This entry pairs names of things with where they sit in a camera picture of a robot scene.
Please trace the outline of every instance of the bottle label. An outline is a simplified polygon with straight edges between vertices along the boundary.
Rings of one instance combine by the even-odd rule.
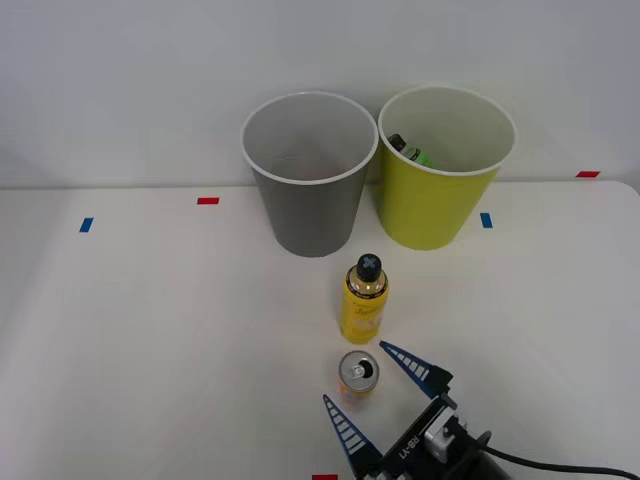
[[[365,295],[355,291],[347,274],[340,318],[342,335],[352,343],[367,343],[375,337],[382,322],[382,311],[388,294],[388,281],[375,294]]]

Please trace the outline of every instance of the white wall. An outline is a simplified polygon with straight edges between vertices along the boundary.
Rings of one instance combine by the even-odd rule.
[[[506,177],[640,187],[636,0],[2,0],[0,186],[228,185],[247,113],[285,92],[372,113],[410,85],[494,97]]]

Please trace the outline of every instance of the yellow spray bottle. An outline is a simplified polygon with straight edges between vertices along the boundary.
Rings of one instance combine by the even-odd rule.
[[[378,334],[389,295],[389,279],[380,258],[372,253],[362,255],[342,286],[340,331],[351,343],[367,343]]]

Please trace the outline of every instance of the white table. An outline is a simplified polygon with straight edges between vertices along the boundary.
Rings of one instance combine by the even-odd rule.
[[[392,282],[382,338],[454,374],[474,433],[640,472],[640,197],[589,181],[493,184],[431,252],[394,243],[365,192],[323,259],[277,244],[255,188],[0,192],[0,477],[350,478],[322,394],[369,251]],[[386,451],[428,399],[368,350],[381,381],[351,418]]]

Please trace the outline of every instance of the cup rim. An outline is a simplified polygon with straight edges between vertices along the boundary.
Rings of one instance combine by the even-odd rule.
[[[446,90],[455,90],[455,91],[458,91],[458,92],[464,92],[464,93],[467,93],[467,94],[469,94],[469,95],[471,95],[473,97],[479,98],[480,100],[483,100],[483,101],[485,101],[487,103],[490,103],[496,109],[498,109],[498,111],[500,113],[502,113],[505,116],[505,118],[509,121],[509,123],[511,124],[511,129],[513,130],[513,143],[511,145],[511,150],[509,150],[509,153],[507,153],[502,160],[500,160],[499,162],[496,162],[495,164],[491,165],[490,167],[486,167],[486,168],[483,168],[481,170],[471,170],[471,171],[468,171],[468,172],[447,172],[445,170],[436,170],[435,168],[429,168],[429,167],[425,167],[423,165],[419,165],[419,164],[417,164],[415,162],[412,162],[411,160],[409,160],[408,158],[404,157],[403,155],[401,155],[400,152],[398,152],[395,148],[393,148],[391,146],[391,143],[389,143],[389,140],[387,140],[387,136],[384,133],[384,130],[382,128],[382,120],[384,118],[384,114],[387,111],[387,108],[389,107],[389,105],[394,103],[399,98],[401,98],[401,97],[403,97],[405,95],[408,95],[410,93],[414,93],[414,92],[420,91],[420,90],[431,90],[431,89],[446,89]],[[513,151],[516,148],[516,145],[518,144],[518,129],[516,127],[516,124],[513,121],[513,118],[511,117],[511,114],[509,114],[509,112],[507,112],[498,102],[496,102],[492,98],[485,97],[484,95],[481,95],[478,92],[475,92],[475,91],[470,90],[468,88],[457,87],[457,86],[454,86],[454,85],[446,85],[446,84],[442,84],[442,85],[441,84],[420,85],[420,86],[409,88],[407,90],[403,90],[402,92],[396,93],[393,97],[391,97],[389,100],[387,100],[385,102],[384,106],[382,107],[382,110],[380,110],[380,114],[378,115],[378,131],[379,131],[379,134],[380,134],[380,138],[382,138],[382,142],[384,143],[385,147],[387,147],[387,149],[391,153],[393,153],[393,155],[395,155],[396,158],[399,158],[400,160],[402,160],[407,165],[410,165],[411,167],[417,168],[418,170],[422,170],[422,171],[428,172],[428,173],[433,173],[435,175],[441,175],[441,176],[444,176],[444,177],[474,177],[474,176],[483,175],[485,173],[489,173],[489,172],[492,172],[494,170],[497,170],[498,168],[500,168],[502,163],[513,153]]]
[[[264,108],[268,107],[269,105],[271,105],[273,103],[282,101],[285,98],[297,97],[297,96],[302,96],[302,95],[325,96],[325,97],[332,97],[332,98],[335,98],[335,99],[342,100],[342,101],[347,102],[347,103],[351,104],[352,106],[356,107],[369,120],[369,123],[371,124],[371,128],[373,129],[373,145],[372,145],[371,150],[369,151],[369,153],[365,156],[365,158],[360,163],[358,163],[355,167],[347,170],[344,173],[341,173],[340,175],[335,175],[333,177],[322,178],[322,179],[319,179],[319,180],[294,180],[294,179],[291,179],[291,178],[285,178],[285,177],[280,177],[278,175],[274,175],[273,173],[270,173],[270,172],[266,171],[264,168],[258,166],[251,159],[251,157],[249,156],[249,154],[247,153],[247,151],[246,151],[246,149],[244,147],[245,131],[246,131],[247,126],[249,125],[249,122],[251,121],[251,119],[253,119],[253,117],[258,112],[260,112],[261,110],[263,110]],[[251,168],[253,168],[254,170],[256,170],[257,172],[259,172],[260,174],[264,175],[265,177],[270,178],[271,180],[275,180],[276,182],[280,182],[280,183],[288,183],[290,185],[324,185],[324,184],[327,184],[327,183],[337,182],[338,180],[342,180],[343,178],[347,178],[347,177],[353,175],[354,173],[356,173],[358,170],[364,168],[369,163],[369,161],[371,160],[371,158],[375,154],[376,149],[378,148],[378,142],[379,142],[379,138],[378,137],[379,137],[378,125],[376,124],[376,121],[373,119],[373,117],[371,116],[369,111],[366,108],[364,108],[362,105],[360,105],[359,103],[351,100],[350,98],[345,97],[344,95],[338,95],[337,93],[324,92],[324,91],[321,91],[321,90],[305,90],[305,91],[301,91],[301,92],[288,93],[286,95],[280,95],[279,97],[272,98],[271,100],[266,101],[265,103],[260,105],[258,108],[253,110],[249,114],[249,116],[247,117],[247,119],[244,121],[244,123],[242,125],[242,130],[241,130],[241,134],[240,134],[240,145],[241,145],[241,148],[242,148],[242,156],[244,157],[245,161],[249,164],[249,166]]]

